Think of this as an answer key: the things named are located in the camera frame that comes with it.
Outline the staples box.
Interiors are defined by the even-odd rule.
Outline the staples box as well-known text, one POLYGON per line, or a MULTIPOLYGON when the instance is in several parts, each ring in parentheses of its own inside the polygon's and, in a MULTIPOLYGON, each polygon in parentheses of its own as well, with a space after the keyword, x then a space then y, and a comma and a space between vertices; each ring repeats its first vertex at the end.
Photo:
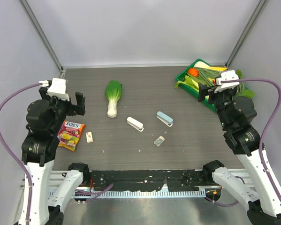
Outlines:
POLYGON ((86 133, 86 141, 87 141, 87 143, 91 143, 91 142, 94 141, 92 132, 87 132, 86 133))

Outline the white stapler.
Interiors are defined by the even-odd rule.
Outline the white stapler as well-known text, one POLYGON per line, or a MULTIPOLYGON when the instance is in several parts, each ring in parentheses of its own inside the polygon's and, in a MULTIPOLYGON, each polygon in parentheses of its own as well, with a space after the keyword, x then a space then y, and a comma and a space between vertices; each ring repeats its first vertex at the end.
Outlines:
POLYGON ((139 132, 142 132, 144 130, 144 126, 141 122, 139 122, 138 120, 132 118, 132 117, 128 117, 126 119, 127 123, 132 126, 133 128, 135 128, 136 130, 138 130, 139 132))

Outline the staples tray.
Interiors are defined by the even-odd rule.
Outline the staples tray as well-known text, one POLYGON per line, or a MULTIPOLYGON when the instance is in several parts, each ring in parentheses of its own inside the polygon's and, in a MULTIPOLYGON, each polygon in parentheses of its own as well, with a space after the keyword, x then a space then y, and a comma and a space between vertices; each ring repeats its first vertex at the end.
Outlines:
POLYGON ((165 138, 163 136, 159 136, 155 141, 154 145, 156 147, 159 147, 163 142, 165 141, 165 138))

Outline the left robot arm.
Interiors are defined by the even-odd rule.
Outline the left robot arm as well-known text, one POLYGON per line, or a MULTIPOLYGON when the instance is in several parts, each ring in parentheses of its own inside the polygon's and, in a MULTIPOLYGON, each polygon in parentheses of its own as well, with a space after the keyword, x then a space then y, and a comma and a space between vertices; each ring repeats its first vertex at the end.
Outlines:
POLYGON ((72 163, 60 186, 49 197, 49 183, 59 144, 58 132, 66 116, 85 114, 85 97, 75 94, 76 104, 63 100, 56 94, 49 96, 47 89, 39 89, 41 99, 27 108, 27 130, 22 144, 22 162, 25 176, 24 197, 19 225, 60 225, 64 211, 74 191, 90 183, 89 167, 72 163))

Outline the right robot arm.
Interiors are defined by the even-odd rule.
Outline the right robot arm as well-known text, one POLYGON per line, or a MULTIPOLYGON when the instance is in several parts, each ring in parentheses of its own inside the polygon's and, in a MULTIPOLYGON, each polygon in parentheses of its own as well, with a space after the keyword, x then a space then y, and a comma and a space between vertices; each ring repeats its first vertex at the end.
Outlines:
POLYGON ((199 84, 198 101, 209 96, 219 117, 224 139, 250 176, 254 189, 232 175, 218 160, 203 165, 202 179, 226 189, 246 210, 253 225, 281 225, 281 187, 271 171, 258 131, 251 125, 257 113, 252 99, 237 96, 237 88, 216 92, 199 84))

